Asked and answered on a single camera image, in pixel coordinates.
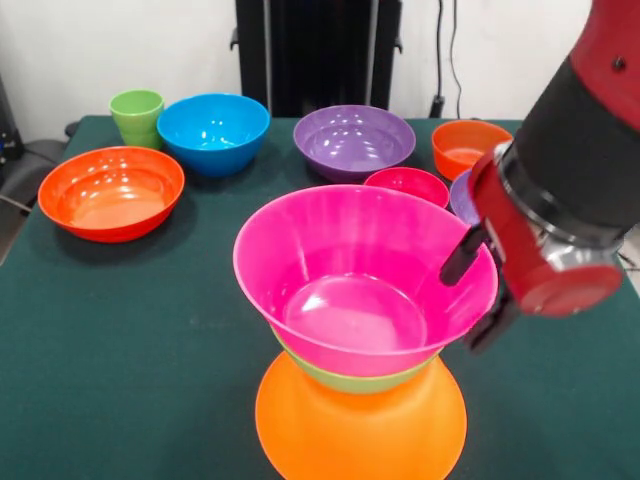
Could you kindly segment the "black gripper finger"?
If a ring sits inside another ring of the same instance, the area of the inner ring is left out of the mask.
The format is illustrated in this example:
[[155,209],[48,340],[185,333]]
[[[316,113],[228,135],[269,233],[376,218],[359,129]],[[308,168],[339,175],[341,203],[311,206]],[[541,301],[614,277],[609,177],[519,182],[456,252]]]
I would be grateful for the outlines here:
[[481,353],[513,322],[514,297],[508,287],[501,285],[494,305],[465,335],[464,343],[471,351]]
[[442,265],[440,281],[446,286],[457,284],[475,261],[487,238],[488,234],[481,224],[471,226]]

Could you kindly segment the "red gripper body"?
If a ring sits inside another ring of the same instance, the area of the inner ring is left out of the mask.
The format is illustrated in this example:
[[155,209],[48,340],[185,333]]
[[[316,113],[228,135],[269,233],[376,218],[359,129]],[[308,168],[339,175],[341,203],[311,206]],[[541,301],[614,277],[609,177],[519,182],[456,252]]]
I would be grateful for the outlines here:
[[620,240],[572,235],[541,215],[558,209],[526,184],[514,149],[491,149],[472,168],[469,189],[502,260],[502,273],[519,309],[551,317],[572,315],[610,297],[624,274],[615,264]]

